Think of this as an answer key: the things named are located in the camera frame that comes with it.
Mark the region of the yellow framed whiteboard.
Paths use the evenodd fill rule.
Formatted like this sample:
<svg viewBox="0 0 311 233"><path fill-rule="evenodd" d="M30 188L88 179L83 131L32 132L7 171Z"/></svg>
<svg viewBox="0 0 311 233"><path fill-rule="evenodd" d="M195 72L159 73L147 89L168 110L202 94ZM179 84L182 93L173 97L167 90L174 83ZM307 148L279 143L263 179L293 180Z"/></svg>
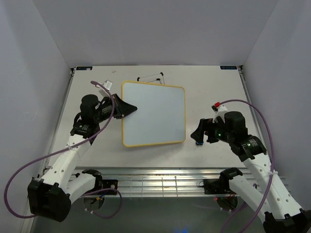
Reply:
<svg viewBox="0 0 311 233"><path fill-rule="evenodd" d="M186 92L181 86L125 81L121 99L137 107L122 119L125 147L182 143L186 140Z"/></svg>

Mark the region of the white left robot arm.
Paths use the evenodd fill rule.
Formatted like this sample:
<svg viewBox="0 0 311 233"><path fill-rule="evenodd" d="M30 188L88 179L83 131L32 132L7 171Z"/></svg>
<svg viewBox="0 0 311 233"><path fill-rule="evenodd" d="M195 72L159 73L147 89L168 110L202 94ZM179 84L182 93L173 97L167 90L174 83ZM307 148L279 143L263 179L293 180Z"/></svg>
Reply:
<svg viewBox="0 0 311 233"><path fill-rule="evenodd" d="M73 121L65 151L39 180L32 180L28 185L31 213L62 222L68 216L71 205L83 194L104 192L105 184L97 170L85 169L74 179L71 176L78 161L102 130L100 123L109 122L111 118L122 119L137 109L117 94L102 100L93 94L82 97L80 112Z"/></svg>

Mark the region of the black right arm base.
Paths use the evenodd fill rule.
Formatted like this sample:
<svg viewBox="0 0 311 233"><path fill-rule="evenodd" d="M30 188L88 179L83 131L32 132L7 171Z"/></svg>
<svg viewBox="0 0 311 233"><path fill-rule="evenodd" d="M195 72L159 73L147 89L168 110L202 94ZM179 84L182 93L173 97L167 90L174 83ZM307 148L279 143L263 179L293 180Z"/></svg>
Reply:
<svg viewBox="0 0 311 233"><path fill-rule="evenodd" d="M233 192L229 189L228 184L220 179L203 179L198 183L198 187L204 190L204 194L225 194L229 195Z"/></svg>

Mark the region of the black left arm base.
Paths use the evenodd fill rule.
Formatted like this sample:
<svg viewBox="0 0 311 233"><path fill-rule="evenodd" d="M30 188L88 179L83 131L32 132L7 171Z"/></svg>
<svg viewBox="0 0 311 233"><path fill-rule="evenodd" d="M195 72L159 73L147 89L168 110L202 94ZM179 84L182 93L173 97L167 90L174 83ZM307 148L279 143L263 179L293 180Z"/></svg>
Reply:
<svg viewBox="0 0 311 233"><path fill-rule="evenodd" d="M106 190L108 188L118 189L118 180L103 180L101 189L105 189L105 191L99 192L98 195L99 196L117 195L116 191Z"/></svg>

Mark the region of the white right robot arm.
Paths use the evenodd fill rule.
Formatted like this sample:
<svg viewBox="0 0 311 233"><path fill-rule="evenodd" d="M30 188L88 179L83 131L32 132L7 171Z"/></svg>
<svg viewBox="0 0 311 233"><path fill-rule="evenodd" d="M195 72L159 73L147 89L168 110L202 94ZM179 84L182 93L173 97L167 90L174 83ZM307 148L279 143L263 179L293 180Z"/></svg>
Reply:
<svg viewBox="0 0 311 233"><path fill-rule="evenodd" d="M225 142L248 168L261 188L258 191L236 167L223 170L219 179L204 182L204 188L234 192L240 196L263 223L267 233L306 233L311 228L311 212L294 200L272 165L260 139L248 133L244 116L237 111L226 112L215 119L201 119L191 134L197 145Z"/></svg>

